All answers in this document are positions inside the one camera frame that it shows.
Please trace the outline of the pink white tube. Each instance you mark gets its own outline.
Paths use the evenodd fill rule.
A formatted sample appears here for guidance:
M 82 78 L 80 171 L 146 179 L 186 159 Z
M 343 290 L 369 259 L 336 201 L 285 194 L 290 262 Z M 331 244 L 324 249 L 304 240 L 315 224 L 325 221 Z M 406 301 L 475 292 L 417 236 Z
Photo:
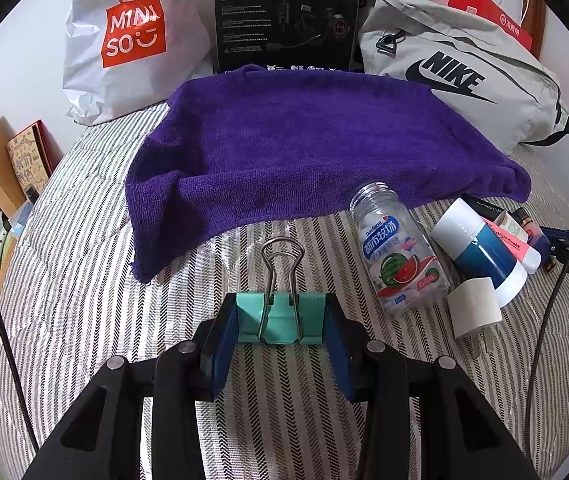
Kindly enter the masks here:
M 541 265 L 541 255 L 539 251 L 530 244 L 523 242 L 515 235 L 502 229 L 493 221 L 484 219 L 487 226 L 498 236 L 499 240 L 509 248 L 511 254 L 523 266 L 529 275 L 533 275 Z

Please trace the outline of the pink blue round container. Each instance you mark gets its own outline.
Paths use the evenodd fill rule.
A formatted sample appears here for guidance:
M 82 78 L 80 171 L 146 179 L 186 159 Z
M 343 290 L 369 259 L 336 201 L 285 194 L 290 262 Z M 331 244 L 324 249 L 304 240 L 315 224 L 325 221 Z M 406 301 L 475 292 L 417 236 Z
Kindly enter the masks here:
M 528 245 L 535 248 L 541 255 L 541 263 L 545 264 L 551 256 L 551 243 L 538 223 L 523 208 L 519 207 L 512 213 L 513 218 L 528 235 Z

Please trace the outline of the blue white cylinder container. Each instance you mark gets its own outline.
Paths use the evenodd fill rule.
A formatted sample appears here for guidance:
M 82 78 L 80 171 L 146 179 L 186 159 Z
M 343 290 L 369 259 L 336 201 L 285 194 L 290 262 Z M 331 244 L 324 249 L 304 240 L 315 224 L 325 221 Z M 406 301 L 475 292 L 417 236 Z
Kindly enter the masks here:
M 527 272 L 489 224 L 462 198 L 444 212 L 432 238 L 469 278 L 490 278 L 503 308 L 521 291 Z

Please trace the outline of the white charger plug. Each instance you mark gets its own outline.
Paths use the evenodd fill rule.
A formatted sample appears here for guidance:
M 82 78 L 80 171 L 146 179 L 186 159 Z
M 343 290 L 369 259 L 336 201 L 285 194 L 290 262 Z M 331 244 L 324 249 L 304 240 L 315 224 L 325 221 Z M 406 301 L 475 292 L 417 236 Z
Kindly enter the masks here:
M 502 321 L 501 307 L 490 278 L 471 278 L 447 297 L 455 338 L 474 334 Z

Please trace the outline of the clear candy bottle watermelon label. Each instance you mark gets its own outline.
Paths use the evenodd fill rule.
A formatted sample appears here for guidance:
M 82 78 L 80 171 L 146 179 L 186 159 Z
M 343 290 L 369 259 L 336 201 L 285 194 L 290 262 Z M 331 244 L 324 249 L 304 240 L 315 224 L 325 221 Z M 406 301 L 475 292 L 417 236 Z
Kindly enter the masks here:
M 394 318 L 446 296 L 449 281 L 409 209 L 383 182 L 358 190 L 349 210 L 360 255 L 383 310 Z

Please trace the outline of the teal binder clip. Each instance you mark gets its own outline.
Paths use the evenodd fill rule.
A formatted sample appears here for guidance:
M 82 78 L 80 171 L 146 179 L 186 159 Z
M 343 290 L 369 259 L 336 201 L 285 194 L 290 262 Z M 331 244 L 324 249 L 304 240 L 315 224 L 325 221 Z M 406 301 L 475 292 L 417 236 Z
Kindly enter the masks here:
M 323 343 L 325 296 L 297 290 L 296 270 L 305 249 L 292 237 L 267 240 L 260 257 L 267 268 L 266 292 L 237 292 L 239 342 L 292 346 Z M 275 292 L 277 258 L 292 259 L 288 292 Z

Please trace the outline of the small white jar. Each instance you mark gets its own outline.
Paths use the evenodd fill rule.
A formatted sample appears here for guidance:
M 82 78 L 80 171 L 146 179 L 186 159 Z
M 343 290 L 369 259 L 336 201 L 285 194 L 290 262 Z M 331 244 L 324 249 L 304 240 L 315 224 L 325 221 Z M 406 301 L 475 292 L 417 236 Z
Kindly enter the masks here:
M 507 210 L 501 211 L 495 220 L 499 228 L 509 232 L 524 243 L 528 242 L 529 235 Z

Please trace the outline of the black pen case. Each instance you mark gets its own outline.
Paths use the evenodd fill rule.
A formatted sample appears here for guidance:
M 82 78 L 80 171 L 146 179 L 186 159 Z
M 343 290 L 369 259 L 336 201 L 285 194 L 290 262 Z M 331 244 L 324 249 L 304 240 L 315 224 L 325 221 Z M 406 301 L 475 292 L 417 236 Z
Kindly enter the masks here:
M 469 194 L 462 194 L 461 198 L 481 217 L 484 219 L 495 222 L 498 217 L 503 213 L 509 213 L 508 209 L 505 207 L 498 206 L 496 204 L 487 202 L 487 200 L 482 200 L 471 196 Z

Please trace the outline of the striped quilt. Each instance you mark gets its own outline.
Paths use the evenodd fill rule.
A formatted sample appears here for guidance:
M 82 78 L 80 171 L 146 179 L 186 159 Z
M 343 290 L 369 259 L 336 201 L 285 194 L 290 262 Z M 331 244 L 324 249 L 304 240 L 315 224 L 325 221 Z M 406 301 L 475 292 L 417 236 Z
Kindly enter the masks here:
M 227 292 L 256 290 L 260 246 L 294 237 L 304 292 L 333 292 L 350 318 L 406 356 L 448 354 L 505 426 L 531 445 L 540 477 L 569 455 L 569 276 L 539 271 L 502 312 L 493 343 L 455 338 L 446 302 L 386 315 L 346 212 L 242 226 L 175 260 L 149 284 L 132 275 L 125 177 L 165 105 L 86 129 L 62 158 L 10 260 L 0 308 L 0 474 L 19 479 L 61 416 L 111 356 L 153 358 L 212 318 Z M 319 347 L 234 351 L 226 387 L 196 408 L 211 479 L 350 479 L 365 407 L 348 403 Z

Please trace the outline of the grey Nike bag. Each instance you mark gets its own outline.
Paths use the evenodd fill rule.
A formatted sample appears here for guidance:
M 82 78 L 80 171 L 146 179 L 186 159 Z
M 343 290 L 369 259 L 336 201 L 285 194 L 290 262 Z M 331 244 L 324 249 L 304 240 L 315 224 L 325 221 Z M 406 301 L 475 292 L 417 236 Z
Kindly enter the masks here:
M 429 0 L 365 0 L 365 72 L 418 82 L 502 153 L 569 135 L 557 76 L 498 25 Z

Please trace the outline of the brown patterned book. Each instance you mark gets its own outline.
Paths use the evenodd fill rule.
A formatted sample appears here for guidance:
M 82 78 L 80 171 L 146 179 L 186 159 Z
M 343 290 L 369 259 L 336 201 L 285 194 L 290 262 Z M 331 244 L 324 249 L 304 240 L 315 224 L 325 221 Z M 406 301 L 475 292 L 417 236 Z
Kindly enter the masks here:
M 10 162 L 24 192 L 38 194 L 47 186 L 57 162 L 48 145 L 48 131 L 40 119 L 15 133 L 7 143 Z

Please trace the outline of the purple towel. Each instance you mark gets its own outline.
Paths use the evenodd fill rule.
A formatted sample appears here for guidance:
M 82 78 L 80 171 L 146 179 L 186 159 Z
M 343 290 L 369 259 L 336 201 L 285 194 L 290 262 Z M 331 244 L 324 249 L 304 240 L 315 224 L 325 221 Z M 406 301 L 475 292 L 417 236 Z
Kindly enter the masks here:
M 321 217 L 387 183 L 408 207 L 531 192 L 528 172 L 424 84 L 246 66 L 181 84 L 129 167 L 125 195 L 147 283 L 223 232 Z

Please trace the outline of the black headset box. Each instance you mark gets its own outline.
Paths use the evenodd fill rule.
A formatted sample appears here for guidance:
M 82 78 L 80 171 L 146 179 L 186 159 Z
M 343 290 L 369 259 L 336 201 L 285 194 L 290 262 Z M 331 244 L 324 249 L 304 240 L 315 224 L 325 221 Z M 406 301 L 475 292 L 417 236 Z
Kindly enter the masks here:
M 359 0 L 215 0 L 220 73 L 350 70 Z

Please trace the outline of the white Miniso shopping bag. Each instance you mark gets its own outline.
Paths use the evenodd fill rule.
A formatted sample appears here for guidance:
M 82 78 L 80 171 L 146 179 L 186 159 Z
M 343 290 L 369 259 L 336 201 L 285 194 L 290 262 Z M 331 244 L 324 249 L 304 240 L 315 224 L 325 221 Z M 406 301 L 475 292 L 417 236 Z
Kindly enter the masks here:
M 72 0 L 62 76 L 68 117 L 92 126 L 161 102 L 210 50 L 196 0 Z

